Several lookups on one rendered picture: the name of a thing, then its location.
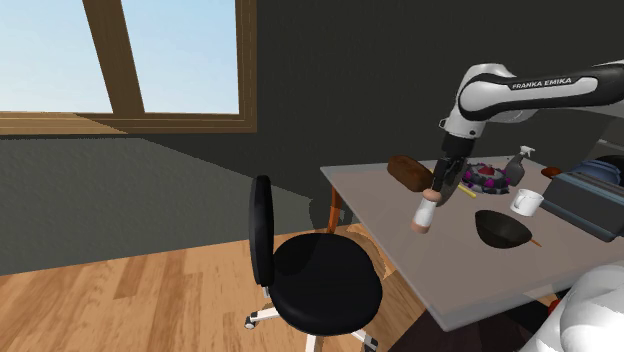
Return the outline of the grey box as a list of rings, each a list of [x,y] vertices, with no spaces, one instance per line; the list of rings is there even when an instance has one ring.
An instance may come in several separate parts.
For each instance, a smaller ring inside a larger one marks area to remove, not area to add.
[[[554,176],[540,207],[592,236],[624,237],[624,187],[580,172]]]

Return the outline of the peach and white bottle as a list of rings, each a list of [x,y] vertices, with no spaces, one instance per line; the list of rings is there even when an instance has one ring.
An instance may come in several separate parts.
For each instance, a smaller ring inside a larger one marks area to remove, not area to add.
[[[435,208],[441,200],[441,194],[432,189],[426,189],[422,192],[421,203],[411,222],[411,228],[421,234],[429,231]]]

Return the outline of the grey spray bottle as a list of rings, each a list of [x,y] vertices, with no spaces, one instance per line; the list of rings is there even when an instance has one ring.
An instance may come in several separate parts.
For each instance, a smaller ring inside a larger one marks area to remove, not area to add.
[[[506,179],[510,186],[517,186],[521,179],[525,175],[525,170],[522,165],[522,161],[525,157],[530,156],[530,154],[534,151],[534,148],[529,146],[521,146],[520,152],[516,154],[506,165],[504,171],[506,174]]]

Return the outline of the wooden framed window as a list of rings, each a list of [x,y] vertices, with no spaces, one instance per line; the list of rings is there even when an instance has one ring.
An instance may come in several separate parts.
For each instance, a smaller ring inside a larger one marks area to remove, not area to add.
[[[237,114],[147,112],[121,0],[82,0],[110,113],[0,111],[0,137],[255,133],[257,0],[235,0]]]

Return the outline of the brown bread loaf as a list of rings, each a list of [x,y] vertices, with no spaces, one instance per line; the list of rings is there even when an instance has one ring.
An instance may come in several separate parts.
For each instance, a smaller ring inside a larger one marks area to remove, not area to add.
[[[420,162],[406,155],[390,157],[387,171],[412,192],[422,192],[430,188],[433,183],[432,172]]]

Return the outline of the dark bowl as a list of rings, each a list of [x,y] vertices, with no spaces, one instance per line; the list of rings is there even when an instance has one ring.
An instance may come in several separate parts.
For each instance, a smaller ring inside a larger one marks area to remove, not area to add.
[[[479,238],[497,249],[511,249],[529,242],[531,231],[518,220],[493,210],[479,210],[474,214]]]

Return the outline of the blue round container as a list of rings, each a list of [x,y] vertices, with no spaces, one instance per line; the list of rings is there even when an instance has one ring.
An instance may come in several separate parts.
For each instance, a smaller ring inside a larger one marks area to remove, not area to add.
[[[622,184],[620,169],[608,162],[600,160],[585,160],[574,166],[571,172],[579,172],[590,175],[605,182],[616,185]]]

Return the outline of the white mug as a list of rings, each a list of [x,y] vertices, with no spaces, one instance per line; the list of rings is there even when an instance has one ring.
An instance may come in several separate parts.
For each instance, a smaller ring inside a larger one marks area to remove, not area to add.
[[[510,209],[522,216],[531,217],[543,202],[544,197],[532,190],[519,189],[510,203]]]

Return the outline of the grey table with wooden legs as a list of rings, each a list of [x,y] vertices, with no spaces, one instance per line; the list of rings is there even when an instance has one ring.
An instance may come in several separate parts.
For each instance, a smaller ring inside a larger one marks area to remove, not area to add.
[[[419,234],[411,221],[422,196],[396,181],[386,164],[321,171],[445,331],[567,289],[597,266],[624,266],[624,238],[603,242],[542,208],[519,215],[510,209],[515,189],[476,198],[457,190]],[[518,220],[542,247],[484,244],[475,226],[479,210]]]

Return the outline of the black office chair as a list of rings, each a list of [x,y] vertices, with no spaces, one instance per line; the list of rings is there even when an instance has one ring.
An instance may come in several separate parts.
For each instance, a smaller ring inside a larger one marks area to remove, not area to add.
[[[274,237],[271,181],[260,175],[250,191],[250,258],[255,282],[273,306],[250,313],[244,326],[280,317],[307,335],[305,352],[320,352],[321,337],[346,334],[364,352],[377,352],[378,341],[364,327],[378,313],[383,291],[367,252],[334,233],[304,233],[279,247]]]

